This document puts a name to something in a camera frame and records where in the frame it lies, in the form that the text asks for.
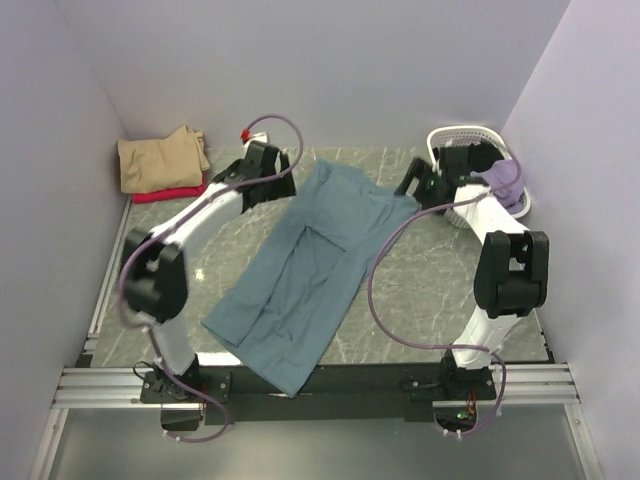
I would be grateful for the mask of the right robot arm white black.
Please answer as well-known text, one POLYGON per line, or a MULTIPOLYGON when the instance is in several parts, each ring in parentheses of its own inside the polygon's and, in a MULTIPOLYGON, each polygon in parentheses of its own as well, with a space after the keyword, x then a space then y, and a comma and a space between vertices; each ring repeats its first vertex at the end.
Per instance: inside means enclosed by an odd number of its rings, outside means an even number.
POLYGON ((521 319, 544 304, 549 238, 514 218, 511 208, 524 190, 521 167, 489 143, 440 147, 434 162, 414 157, 395 193, 409 189, 422 210, 461 216, 481 243, 476 306, 440 362, 440 390, 460 399, 491 385, 493 354, 521 319))

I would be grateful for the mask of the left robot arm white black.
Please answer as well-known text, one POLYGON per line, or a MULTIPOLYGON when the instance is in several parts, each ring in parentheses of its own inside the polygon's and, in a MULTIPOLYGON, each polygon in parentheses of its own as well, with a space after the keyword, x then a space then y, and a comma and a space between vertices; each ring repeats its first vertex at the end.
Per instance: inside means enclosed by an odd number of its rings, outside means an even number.
POLYGON ((193 399, 201 388, 198 356, 184 322, 189 295, 188 257, 228 222, 254 206, 296 194, 293 163, 280 148, 256 136, 244 156, 214 176, 203 193, 170 220, 126 237, 119 311, 129 328, 148 332, 164 389, 176 401, 193 399), (132 317, 126 316, 132 311, 132 317))

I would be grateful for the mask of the blue t shirt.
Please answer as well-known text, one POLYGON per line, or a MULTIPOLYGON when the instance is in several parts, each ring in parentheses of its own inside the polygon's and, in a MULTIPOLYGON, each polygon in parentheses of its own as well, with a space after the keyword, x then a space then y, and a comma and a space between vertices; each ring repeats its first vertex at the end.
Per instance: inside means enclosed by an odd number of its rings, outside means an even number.
POLYGON ((254 373, 295 396, 382 245, 417 210, 415 200, 359 169, 317 161, 203 326, 254 373))

